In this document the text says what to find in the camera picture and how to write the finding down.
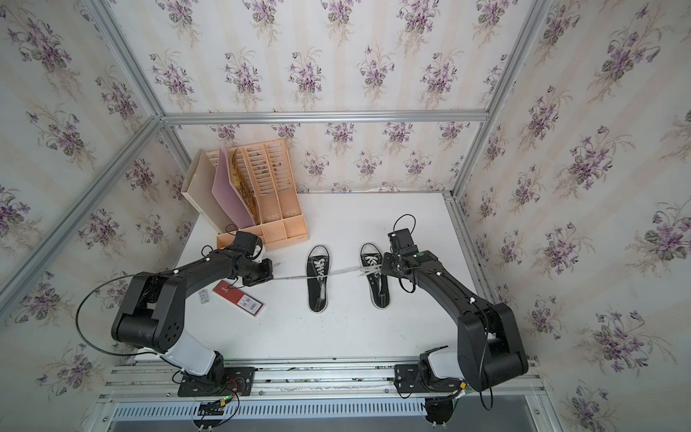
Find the black canvas sneaker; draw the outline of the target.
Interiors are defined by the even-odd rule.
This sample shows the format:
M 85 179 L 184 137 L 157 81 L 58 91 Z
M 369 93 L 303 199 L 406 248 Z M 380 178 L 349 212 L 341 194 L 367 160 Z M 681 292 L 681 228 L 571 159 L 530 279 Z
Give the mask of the black canvas sneaker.
M 387 276 L 381 273 L 383 253 L 374 243 L 365 243 L 360 249 L 360 264 L 369 284 L 374 307 L 387 309 L 390 305 L 390 290 Z
M 279 275 L 275 281 L 304 281 L 308 288 L 308 304 L 313 313 L 322 313 L 328 306 L 328 280 L 331 255 L 325 245 L 312 248 L 306 259 L 304 275 Z

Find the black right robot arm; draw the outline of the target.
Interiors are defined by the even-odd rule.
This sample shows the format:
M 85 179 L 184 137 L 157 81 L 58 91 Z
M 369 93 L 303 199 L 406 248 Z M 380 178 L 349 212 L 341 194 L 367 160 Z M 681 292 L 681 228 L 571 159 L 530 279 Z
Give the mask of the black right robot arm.
M 473 293 L 434 254 L 386 253 L 381 273 L 410 281 L 451 317 L 457 327 L 456 362 L 473 390 L 486 391 L 528 372 L 527 354 L 511 308 Z

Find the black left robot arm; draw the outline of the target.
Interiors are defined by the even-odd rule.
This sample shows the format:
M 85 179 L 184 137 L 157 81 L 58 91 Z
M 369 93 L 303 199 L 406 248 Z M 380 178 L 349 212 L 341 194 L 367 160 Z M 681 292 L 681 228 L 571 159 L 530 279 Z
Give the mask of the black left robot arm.
M 112 338 L 149 349 L 184 373 L 218 385 L 225 376 L 223 357 L 185 329 L 186 300 L 210 284 L 235 278 L 246 286 L 271 281 L 273 261 L 218 249 L 171 272 L 138 273 L 116 313 Z

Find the red card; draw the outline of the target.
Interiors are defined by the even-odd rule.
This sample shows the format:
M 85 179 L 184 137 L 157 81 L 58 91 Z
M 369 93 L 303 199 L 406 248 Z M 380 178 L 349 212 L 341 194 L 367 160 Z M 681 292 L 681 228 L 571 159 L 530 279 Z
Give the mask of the red card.
M 257 318 L 264 311 L 266 305 L 255 297 L 245 293 L 225 280 L 221 280 L 214 286 L 214 293 L 225 301 L 233 304 L 247 315 Z

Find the small grey tag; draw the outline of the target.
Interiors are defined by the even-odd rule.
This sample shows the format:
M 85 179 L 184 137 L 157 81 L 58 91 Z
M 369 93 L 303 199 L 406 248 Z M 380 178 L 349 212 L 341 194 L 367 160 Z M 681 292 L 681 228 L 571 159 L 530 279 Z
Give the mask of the small grey tag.
M 198 296 L 201 304 L 207 304 L 210 302 L 210 296 L 206 289 L 201 289 L 198 292 Z

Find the pink folder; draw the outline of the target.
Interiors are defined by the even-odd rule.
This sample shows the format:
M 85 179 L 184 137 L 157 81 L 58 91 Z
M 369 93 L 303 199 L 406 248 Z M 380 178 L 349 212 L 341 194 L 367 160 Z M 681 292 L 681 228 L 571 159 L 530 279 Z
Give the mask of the pink folder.
M 255 225 L 255 220 L 240 190 L 232 182 L 231 168 L 228 150 L 219 147 L 212 195 L 238 229 L 250 228 Z

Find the yellow wanted poster book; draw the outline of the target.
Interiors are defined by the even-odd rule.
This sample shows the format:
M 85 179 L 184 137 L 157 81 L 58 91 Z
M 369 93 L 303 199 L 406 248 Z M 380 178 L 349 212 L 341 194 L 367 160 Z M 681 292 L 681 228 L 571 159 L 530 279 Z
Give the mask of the yellow wanted poster book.
M 259 222 L 257 200 L 248 176 L 242 152 L 239 149 L 228 151 L 230 162 L 230 182 L 247 209 L 254 224 Z

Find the peach plastic file organizer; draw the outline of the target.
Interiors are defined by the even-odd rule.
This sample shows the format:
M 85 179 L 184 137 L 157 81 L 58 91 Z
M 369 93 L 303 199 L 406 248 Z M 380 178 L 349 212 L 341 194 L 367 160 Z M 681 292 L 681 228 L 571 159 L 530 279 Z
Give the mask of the peach plastic file organizer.
M 270 140 L 227 148 L 242 152 L 249 180 L 257 200 L 259 222 L 246 229 L 218 234 L 217 247 L 232 243 L 239 230 L 260 237 L 267 250 L 287 248 L 309 239 L 293 176 L 286 140 Z M 218 151 L 207 154 L 217 166 Z

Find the beige folder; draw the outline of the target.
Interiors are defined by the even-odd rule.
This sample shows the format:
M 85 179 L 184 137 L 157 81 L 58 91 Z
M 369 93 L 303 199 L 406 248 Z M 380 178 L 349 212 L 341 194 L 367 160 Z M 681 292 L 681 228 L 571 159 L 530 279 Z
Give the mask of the beige folder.
M 230 229 L 237 230 L 238 225 L 230 215 L 230 202 L 216 187 L 216 176 L 217 167 L 207 152 L 199 149 L 187 170 L 181 193 L 212 228 L 222 234 Z

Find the small circuit board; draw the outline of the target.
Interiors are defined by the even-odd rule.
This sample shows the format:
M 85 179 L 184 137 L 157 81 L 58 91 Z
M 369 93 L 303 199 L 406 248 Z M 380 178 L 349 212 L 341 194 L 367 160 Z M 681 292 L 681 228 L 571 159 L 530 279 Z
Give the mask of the small circuit board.
M 197 409 L 196 415 L 201 418 L 222 417 L 225 414 L 226 405 L 225 401 L 202 402 Z

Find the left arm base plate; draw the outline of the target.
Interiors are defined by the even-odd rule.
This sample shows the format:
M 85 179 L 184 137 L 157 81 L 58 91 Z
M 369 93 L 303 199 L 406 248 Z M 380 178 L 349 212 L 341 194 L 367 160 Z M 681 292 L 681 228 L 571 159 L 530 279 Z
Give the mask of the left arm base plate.
M 183 373 L 177 396 L 181 398 L 249 396 L 257 369 L 255 367 L 225 367 L 197 376 Z

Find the aluminium rail frame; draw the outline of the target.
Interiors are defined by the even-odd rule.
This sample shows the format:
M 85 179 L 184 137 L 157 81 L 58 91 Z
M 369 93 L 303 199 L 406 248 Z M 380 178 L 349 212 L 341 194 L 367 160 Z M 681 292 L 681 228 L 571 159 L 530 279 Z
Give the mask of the aluminium rail frame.
M 478 289 L 482 296 L 495 301 L 495 293 L 489 287 L 489 276 L 480 262 L 480 254 L 471 244 L 470 231 L 461 210 L 461 194 L 471 178 L 471 169 L 480 152 L 480 142 L 488 136 L 489 126 L 498 119 L 500 105 L 509 98 L 509 83 L 518 75 L 518 69 L 527 58 L 527 51 L 536 38 L 536 29 L 545 19 L 549 6 L 547 1 L 534 1 L 527 18 L 518 33 L 518 40 L 509 54 L 507 74 L 500 79 L 498 90 L 486 110 L 446 110 L 424 113 L 422 111 L 326 111 L 312 113 L 166 113 L 160 100 L 154 95 L 151 85 L 145 83 L 140 61 L 136 59 L 120 23 L 106 1 L 86 1 L 84 7 L 99 27 L 118 63 L 124 68 L 126 77 L 134 82 L 135 90 L 144 98 L 145 106 L 152 113 L 156 124 L 149 129 L 149 135 L 158 133 L 167 142 L 172 156 L 182 169 L 189 168 L 191 156 L 179 135 L 176 125 L 211 125 L 216 122 L 239 122 L 246 124 L 270 124 L 286 122 L 322 123 L 335 120 L 349 122 L 435 122 L 469 121 L 480 125 L 471 142 L 469 155 L 462 162 L 460 172 L 453 180 L 451 190 L 440 195 L 444 199 L 447 218 L 453 225 L 453 233 L 462 250 L 462 256 L 469 272 L 469 286 Z M 397 357 L 333 357 L 299 359 L 232 360 L 232 366 L 253 365 L 259 372 L 259 382 L 253 392 L 244 398 L 244 403 L 254 402 L 273 409 L 288 405 L 298 406 L 303 413 L 316 417 L 317 406 L 326 407 L 323 417 L 334 418 L 340 409 L 356 401 L 376 401 L 379 404 L 392 402 L 403 404 L 393 389 L 393 366 Z M 112 431 L 119 421 L 118 408 L 134 404 L 142 409 L 138 421 L 163 421 L 162 409 L 181 403 L 181 399 L 170 393 L 155 389 L 153 376 L 162 371 L 159 360 L 146 360 L 142 364 L 132 363 L 115 367 L 115 372 L 130 373 L 133 378 L 122 383 L 122 389 L 108 395 L 101 395 L 95 408 L 89 414 L 84 430 Z

